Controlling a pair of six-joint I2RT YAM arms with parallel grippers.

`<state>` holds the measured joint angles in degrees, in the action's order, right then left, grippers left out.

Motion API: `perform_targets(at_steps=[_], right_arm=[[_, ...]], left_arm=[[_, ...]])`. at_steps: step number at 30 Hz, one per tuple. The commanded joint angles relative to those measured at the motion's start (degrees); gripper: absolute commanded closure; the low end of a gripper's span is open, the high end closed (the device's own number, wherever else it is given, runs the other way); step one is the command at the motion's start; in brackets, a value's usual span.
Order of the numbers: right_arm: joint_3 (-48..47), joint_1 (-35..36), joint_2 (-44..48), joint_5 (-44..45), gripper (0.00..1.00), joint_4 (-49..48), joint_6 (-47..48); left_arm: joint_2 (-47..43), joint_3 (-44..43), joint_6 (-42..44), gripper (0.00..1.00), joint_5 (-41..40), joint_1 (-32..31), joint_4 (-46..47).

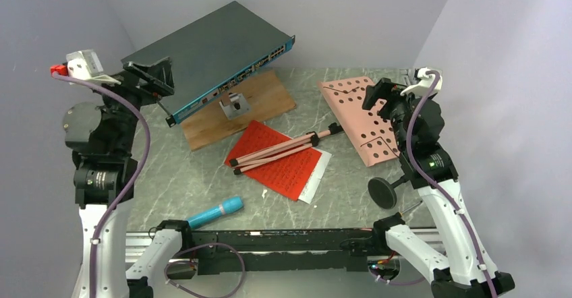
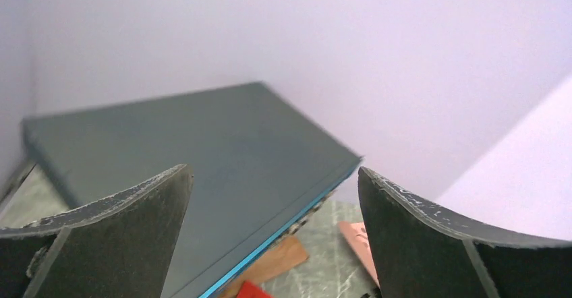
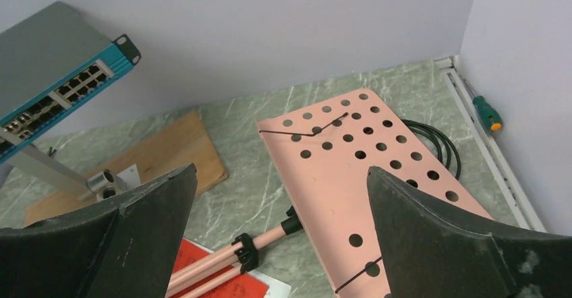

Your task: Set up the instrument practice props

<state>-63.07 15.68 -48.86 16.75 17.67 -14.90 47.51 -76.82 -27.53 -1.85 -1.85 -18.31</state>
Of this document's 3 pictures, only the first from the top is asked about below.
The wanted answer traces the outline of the pink music stand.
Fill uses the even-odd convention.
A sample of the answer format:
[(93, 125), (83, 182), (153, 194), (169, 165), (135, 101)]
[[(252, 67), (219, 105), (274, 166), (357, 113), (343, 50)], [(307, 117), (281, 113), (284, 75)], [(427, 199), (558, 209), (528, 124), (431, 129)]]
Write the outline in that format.
[(367, 167), (398, 158), (400, 151), (391, 124), (376, 115), (384, 102), (380, 100), (371, 111), (362, 109), (366, 87), (373, 85), (374, 80), (366, 76), (317, 83), (336, 123), (330, 124), (324, 131), (311, 131), (241, 156), (232, 154), (229, 156), (229, 165), (239, 175), (302, 150), (315, 148), (322, 138), (341, 132), (348, 137)]

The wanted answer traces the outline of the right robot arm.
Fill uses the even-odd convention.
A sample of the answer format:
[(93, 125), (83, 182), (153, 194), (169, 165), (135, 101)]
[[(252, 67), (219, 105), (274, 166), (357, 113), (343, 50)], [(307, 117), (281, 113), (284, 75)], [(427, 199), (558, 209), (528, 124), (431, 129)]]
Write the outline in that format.
[(395, 135), (403, 176), (429, 209), (444, 253), (413, 233), (396, 213), (374, 223), (372, 247), (380, 254), (395, 252), (428, 282), (433, 297), (499, 297), (515, 288), (511, 274), (500, 271), (482, 245), (467, 211), (455, 165), (439, 144), (445, 126), (432, 97), (417, 97), (405, 86), (383, 78), (366, 88), (362, 105), (377, 112)]

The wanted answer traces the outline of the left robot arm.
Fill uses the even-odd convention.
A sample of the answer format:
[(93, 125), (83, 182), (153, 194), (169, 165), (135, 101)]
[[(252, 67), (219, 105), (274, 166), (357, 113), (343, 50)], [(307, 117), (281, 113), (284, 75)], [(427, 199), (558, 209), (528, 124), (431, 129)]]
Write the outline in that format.
[(87, 87), (103, 101), (76, 104), (62, 121), (75, 166), (75, 202), (83, 234), (74, 297), (152, 297), (170, 259), (186, 257), (194, 248), (188, 224), (167, 220), (136, 263), (125, 265), (134, 183), (147, 161), (146, 154), (134, 159), (132, 146), (137, 126), (150, 131), (140, 109), (174, 93), (171, 61), (128, 62), (108, 76), (74, 59), (53, 66), (51, 75)]

